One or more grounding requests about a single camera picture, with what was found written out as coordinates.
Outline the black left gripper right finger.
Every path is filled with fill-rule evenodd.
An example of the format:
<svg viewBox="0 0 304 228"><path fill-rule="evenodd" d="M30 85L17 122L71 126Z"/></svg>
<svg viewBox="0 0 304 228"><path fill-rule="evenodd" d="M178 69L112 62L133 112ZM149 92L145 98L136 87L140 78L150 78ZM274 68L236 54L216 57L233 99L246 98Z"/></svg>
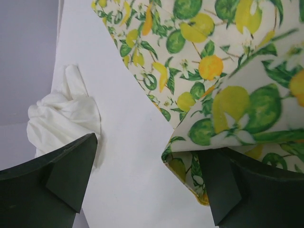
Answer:
<svg viewBox="0 0 304 228"><path fill-rule="evenodd" d="M220 228L302 228L304 175L229 148L198 152L213 221Z"/></svg>

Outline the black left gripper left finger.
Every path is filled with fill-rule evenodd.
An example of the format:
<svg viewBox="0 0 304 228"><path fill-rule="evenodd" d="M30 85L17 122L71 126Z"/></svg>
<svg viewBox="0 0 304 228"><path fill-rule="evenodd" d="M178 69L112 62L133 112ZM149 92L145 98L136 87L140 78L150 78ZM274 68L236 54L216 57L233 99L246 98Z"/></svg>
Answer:
<svg viewBox="0 0 304 228"><path fill-rule="evenodd" d="M97 149L94 133L0 172L2 228L71 228Z"/></svg>

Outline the white pleated skirt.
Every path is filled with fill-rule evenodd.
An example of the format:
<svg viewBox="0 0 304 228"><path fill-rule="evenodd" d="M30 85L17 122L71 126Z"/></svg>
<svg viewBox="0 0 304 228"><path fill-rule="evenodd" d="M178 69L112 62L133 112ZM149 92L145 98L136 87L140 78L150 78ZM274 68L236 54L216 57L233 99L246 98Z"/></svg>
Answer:
<svg viewBox="0 0 304 228"><path fill-rule="evenodd" d="M27 136L36 157L94 133L101 138L101 117L76 65L64 67L60 86L28 108Z"/></svg>

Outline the lemon print skirt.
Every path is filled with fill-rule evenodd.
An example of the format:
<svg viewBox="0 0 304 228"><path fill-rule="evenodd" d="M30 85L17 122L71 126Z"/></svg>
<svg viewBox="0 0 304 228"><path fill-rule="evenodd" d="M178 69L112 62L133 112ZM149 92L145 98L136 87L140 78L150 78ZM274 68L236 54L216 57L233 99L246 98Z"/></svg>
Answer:
<svg viewBox="0 0 304 228"><path fill-rule="evenodd" d="M198 151L304 171L301 0L94 0L120 57L174 133L161 159L208 205Z"/></svg>

